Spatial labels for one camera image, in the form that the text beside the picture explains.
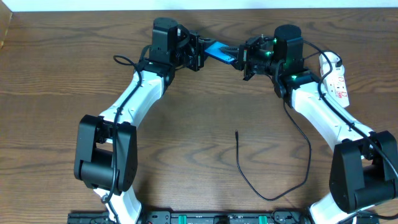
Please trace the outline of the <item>blue Galaxy smartphone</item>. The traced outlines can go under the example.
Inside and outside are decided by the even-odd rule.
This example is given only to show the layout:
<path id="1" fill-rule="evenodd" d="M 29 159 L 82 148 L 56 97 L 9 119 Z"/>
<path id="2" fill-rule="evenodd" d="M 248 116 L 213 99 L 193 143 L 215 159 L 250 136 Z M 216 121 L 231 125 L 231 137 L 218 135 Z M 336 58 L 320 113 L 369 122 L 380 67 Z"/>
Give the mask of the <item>blue Galaxy smartphone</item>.
<path id="1" fill-rule="evenodd" d="M 220 62 L 231 65 L 235 61 L 235 58 L 222 52 L 222 47 L 227 47 L 227 45 L 221 42 L 214 42 L 205 49 L 205 54 L 209 57 L 219 60 Z"/>

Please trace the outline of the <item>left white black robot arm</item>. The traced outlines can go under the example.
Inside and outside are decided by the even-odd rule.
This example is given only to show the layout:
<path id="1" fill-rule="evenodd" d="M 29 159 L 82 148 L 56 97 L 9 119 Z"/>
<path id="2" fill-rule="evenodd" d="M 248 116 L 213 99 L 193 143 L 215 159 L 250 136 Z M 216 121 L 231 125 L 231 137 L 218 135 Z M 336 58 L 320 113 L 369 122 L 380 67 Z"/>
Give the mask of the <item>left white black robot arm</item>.
<path id="1" fill-rule="evenodd" d="M 133 78 L 108 109 L 81 119 L 74 164 L 75 178 L 100 196 L 113 223 L 137 223 L 141 214 L 132 187 L 141 121 L 171 85 L 175 72 L 198 71 L 204 66 L 205 50 L 214 43 L 172 18 L 158 17 L 152 42 L 143 48 L 138 62 L 114 55 L 118 64 L 133 67 Z"/>

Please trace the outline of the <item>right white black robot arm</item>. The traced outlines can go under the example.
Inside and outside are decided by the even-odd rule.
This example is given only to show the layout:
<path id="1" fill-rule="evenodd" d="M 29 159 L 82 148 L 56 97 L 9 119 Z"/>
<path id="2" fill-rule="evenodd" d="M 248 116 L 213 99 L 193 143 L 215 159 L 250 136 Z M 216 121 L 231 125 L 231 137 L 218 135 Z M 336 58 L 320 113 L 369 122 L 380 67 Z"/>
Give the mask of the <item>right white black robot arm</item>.
<path id="1" fill-rule="evenodd" d="M 214 43 L 206 53 L 244 73 L 266 75 L 284 108 L 304 116 L 333 152 L 329 194 L 312 204 L 312 223 L 379 223 L 373 206 L 397 198 L 397 140 L 375 132 L 351 116 L 341 57 L 317 50 L 320 74 L 305 67 L 299 27 L 279 26 L 271 37 L 259 35 L 239 46 Z"/>

